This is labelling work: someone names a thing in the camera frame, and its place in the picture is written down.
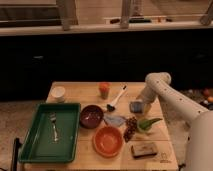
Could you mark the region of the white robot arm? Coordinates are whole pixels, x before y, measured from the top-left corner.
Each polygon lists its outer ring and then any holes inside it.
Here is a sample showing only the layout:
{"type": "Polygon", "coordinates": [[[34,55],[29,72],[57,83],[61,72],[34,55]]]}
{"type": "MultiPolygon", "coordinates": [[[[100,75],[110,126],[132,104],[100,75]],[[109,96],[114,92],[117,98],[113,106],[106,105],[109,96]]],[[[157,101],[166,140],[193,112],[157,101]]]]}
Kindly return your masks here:
{"type": "Polygon", "coordinates": [[[167,72],[147,74],[139,98],[151,104],[160,96],[190,125],[184,171],[213,171],[213,110],[172,88],[171,80],[167,72]]]}

